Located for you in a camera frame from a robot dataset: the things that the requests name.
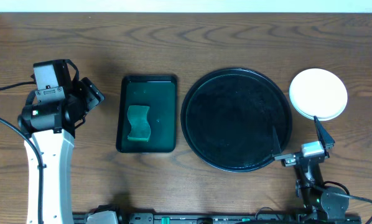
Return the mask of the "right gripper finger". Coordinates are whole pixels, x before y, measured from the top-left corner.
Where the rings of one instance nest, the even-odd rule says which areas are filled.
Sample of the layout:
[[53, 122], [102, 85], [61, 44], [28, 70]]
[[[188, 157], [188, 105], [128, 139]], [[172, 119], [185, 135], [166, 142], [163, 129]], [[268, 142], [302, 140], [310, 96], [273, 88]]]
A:
[[324, 149], [332, 149], [335, 145], [335, 140], [329, 135], [325, 128], [321, 125], [318, 117], [314, 116], [314, 124], [318, 140]]
[[277, 132], [275, 126], [272, 127], [272, 138], [273, 138], [273, 148], [272, 148], [272, 155], [273, 156], [280, 156], [282, 154], [281, 146], [279, 144]]

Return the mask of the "mint plate front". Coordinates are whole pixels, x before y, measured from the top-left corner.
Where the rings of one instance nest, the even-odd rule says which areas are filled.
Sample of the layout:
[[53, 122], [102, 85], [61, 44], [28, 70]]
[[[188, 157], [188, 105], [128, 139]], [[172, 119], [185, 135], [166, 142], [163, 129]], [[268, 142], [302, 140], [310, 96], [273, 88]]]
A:
[[305, 118], [314, 120], [314, 117], [316, 116], [319, 121], [328, 121], [331, 119], [336, 118], [339, 116], [343, 111], [339, 110], [326, 110], [322, 108], [314, 108], [312, 110], [310, 109], [305, 109], [305, 108], [300, 108], [300, 107], [295, 107], [295, 110], [299, 112], [302, 116]]

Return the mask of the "white plate with green stain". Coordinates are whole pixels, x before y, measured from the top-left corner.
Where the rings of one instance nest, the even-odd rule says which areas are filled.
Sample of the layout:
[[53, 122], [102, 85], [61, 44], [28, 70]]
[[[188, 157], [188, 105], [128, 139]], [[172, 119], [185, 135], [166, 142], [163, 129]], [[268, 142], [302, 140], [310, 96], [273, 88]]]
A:
[[345, 84], [332, 72], [310, 68], [291, 81], [289, 98], [293, 107], [344, 111], [348, 102]]

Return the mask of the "green sponge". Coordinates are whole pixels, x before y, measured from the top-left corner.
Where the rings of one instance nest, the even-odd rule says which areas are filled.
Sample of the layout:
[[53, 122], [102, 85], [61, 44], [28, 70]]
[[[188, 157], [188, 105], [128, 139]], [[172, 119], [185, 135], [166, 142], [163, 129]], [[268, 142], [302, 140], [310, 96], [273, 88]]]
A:
[[129, 141], [148, 142], [151, 136], [151, 127], [147, 120], [149, 106], [131, 105], [128, 108], [127, 119], [131, 130], [127, 136]]

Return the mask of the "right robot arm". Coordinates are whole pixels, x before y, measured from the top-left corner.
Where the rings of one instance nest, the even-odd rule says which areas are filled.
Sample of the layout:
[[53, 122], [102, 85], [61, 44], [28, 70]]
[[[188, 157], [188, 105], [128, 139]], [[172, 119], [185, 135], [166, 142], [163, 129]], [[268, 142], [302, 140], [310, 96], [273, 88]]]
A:
[[301, 145], [300, 151], [282, 154], [273, 130], [273, 159], [281, 161], [284, 167], [293, 167], [296, 175], [295, 193], [301, 197], [304, 210], [295, 214], [299, 223], [340, 223], [346, 220], [349, 206], [349, 191], [341, 184], [327, 187], [323, 180], [320, 164], [330, 157], [328, 150], [335, 145], [335, 140], [314, 116], [317, 141]]

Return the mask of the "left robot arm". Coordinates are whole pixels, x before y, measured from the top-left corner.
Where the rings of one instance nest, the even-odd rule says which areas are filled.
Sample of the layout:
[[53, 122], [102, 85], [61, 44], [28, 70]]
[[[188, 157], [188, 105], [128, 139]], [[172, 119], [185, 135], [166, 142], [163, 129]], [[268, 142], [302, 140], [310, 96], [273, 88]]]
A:
[[73, 223], [70, 164], [75, 130], [104, 100], [87, 78], [66, 91], [34, 90], [18, 116], [29, 165], [28, 223]]

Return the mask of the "black round tray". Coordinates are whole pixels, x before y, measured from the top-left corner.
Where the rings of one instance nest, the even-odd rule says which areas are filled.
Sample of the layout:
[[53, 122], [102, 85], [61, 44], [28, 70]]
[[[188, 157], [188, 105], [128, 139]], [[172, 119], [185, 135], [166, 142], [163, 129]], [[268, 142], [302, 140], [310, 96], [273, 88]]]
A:
[[267, 76], [245, 68], [223, 68], [199, 79], [184, 98], [180, 120], [191, 150], [228, 172], [251, 172], [273, 161], [273, 126], [282, 152], [292, 134], [285, 94]]

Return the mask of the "black rectangular tray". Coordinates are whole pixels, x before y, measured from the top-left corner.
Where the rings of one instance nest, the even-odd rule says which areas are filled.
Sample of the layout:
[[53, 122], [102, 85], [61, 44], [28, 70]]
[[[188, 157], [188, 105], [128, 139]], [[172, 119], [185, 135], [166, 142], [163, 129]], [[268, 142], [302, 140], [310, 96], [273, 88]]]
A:
[[[131, 105], [149, 106], [148, 142], [129, 141]], [[122, 153], [168, 153], [176, 144], [177, 79], [175, 75], [128, 75], [121, 84], [116, 149]]]

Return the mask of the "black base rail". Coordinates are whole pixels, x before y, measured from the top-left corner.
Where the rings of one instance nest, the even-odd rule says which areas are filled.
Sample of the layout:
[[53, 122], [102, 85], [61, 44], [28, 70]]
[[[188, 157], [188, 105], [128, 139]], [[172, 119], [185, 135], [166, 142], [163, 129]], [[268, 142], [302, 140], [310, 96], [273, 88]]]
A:
[[269, 210], [267, 207], [256, 214], [184, 214], [184, 213], [126, 213], [117, 205], [100, 205], [89, 212], [74, 212], [75, 223], [118, 223], [118, 224], [232, 224], [232, 223], [319, 223], [306, 220], [301, 213], [286, 214]]

